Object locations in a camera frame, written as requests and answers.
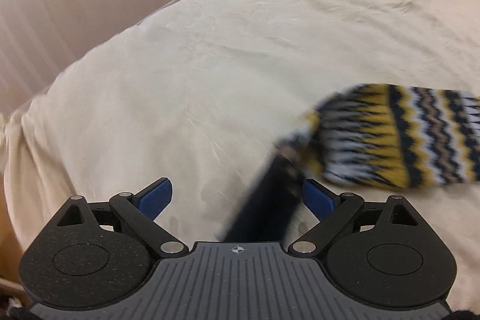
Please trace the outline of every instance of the white bedspread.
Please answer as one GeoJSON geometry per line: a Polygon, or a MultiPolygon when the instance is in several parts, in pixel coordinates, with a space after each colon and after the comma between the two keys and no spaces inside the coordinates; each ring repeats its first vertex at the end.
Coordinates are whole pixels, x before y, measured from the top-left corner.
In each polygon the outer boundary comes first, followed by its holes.
{"type": "MultiPolygon", "coordinates": [[[[326,95],[364,82],[480,95],[479,77],[480,0],[184,0],[4,124],[10,216],[27,247],[68,195],[104,201],[167,176],[174,197],[157,221],[188,245],[214,240],[272,143],[326,95]]],[[[480,312],[480,186],[406,195],[457,260],[449,304],[480,312]]],[[[315,223],[300,210],[292,237],[315,223]]]]}

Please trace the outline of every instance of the blue gripper pad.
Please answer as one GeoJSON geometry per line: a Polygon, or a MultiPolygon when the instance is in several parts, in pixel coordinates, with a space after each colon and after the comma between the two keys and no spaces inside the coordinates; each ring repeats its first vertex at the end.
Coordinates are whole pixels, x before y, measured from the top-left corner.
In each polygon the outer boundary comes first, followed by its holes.
{"type": "Polygon", "coordinates": [[[160,178],[133,197],[133,204],[149,219],[154,220],[172,200],[172,183],[160,178]]]}
{"type": "Polygon", "coordinates": [[[322,221],[327,218],[338,206],[340,197],[313,179],[307,179],[303,183],[302,199],[315,217],[322,221]]]}

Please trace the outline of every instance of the cream blanket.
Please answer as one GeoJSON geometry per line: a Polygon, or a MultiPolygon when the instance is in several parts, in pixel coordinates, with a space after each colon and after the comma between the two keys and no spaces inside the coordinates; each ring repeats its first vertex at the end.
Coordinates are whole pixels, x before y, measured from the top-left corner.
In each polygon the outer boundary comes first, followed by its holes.
{"type": "MultiPolygon", "coordinates": [[[[318,100],[356,83],[480,95],[479,60],[480,0],[181,1],[3,125],[10,218],[27,247],[69,195],[105,201],[167,176],[173,201],[157,221],[188,245],[214,240],[272,143],[318,100]]],[[[480,186],[405,194],[457,260],[449,304],[480,312],[480,186]]],[[[315,223],[301,209],[292,237],[315,223]]]]}

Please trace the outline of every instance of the small electronic device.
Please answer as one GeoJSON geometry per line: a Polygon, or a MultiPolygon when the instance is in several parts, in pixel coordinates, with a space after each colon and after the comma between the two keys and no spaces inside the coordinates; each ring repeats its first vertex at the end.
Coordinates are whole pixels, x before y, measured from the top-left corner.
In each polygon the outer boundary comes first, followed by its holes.
{"type": "Polygon", "coordinates": [[[28,313],[37,320],[440,320],[450,314],[445,300],[455,260],[404,197],[365,202],[311,179],[296,187],[292,168],[278,155],[226,241],[197,242],[191,250],[153,221],[172,197],[166,178],[109,202],[70,197],[21,260],[33,302],[28,313]],[[287,226],[282,202],[296,205],[300,198],[320,223],[287,250],[278,238],[263,238],[269,223],[287,226]]]}

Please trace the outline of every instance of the wrinkled fabric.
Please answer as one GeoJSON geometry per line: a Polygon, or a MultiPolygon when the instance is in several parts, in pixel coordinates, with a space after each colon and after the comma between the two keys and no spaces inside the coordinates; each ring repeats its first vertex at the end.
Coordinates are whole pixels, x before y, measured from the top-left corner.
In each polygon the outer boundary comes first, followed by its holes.
{"type": "MultiPolygon", "coordinates": [[[[167,176],[173,200],[157,222],[189,246],[215,240],[273,143],[331,93],[391,83],[480,95],[479,15],[479,0],[183,0],[160,10],[6,125],[16,234],[27,247],[70,194],[106,201],[167,176]]],[[[479,312],[480,186],[403,194],[457,260],[450,306],[479,312]]],[[[290,238],[314,224],[301,208],[290,238]]]]}

